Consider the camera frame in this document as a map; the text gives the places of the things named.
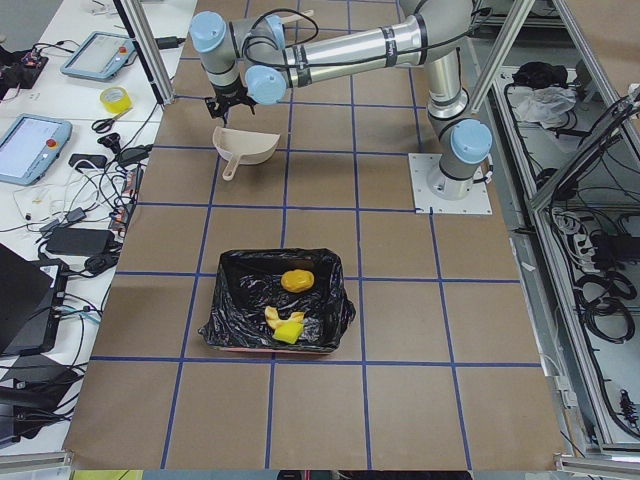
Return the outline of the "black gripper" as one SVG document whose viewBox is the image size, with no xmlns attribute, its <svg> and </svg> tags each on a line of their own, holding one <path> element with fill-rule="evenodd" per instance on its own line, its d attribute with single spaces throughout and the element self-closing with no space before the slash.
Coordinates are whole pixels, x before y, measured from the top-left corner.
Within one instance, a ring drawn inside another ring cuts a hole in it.
<svg viewBox="0 0 640 480">
<path fill-rule="evenodd" d="M 228 126 L 228 113 L 237 105 L 245 105 L 253 115 L 256 114 L 257 102 L 249 96 L 244 85 L 215 88 L 214 93 L 213 97 L 205 97 L 204 103 L 211 118 L 220 119 L 223 127 Z"/>
</svg>

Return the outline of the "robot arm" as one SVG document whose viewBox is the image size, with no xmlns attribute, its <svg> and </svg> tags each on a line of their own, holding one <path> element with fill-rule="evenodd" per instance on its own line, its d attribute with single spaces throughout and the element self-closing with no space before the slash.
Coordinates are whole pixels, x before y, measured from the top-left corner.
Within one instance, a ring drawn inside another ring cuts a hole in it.
<svg viewBox="0 0 640 480">
<path fill-rule="evenodd" d="M 445 200 L 465 198 L 493 138 L 467 113 L 460 41 L 472 31 L 471 1 L 404 1 L 402 22 L 368 31 L 286 45 L 274 12 L 227 21 L 196 14 L 189 35 L 214 90 L 206 101 L 214 118 L 236 105 L 274 105 L 288 90 L 368 71 L 422 66 L 428 80 L 427 113 L 443 153 L 427 175 L 429 190 Z"/>
</svg>

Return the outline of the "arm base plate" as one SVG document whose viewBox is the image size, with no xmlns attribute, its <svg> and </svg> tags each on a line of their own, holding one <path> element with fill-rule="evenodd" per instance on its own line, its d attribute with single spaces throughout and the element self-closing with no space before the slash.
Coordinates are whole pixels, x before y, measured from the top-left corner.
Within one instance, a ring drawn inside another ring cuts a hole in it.
<svg viewBox="0 0 640 480">
<path fill-rule="evenodd" d="M 484 172 L 478 166 L 471 179 L 452 180 L 440 169 L 441 154 L 408 155 L 416 214 L 480 215 L 493 213 Z"/>
</svg>

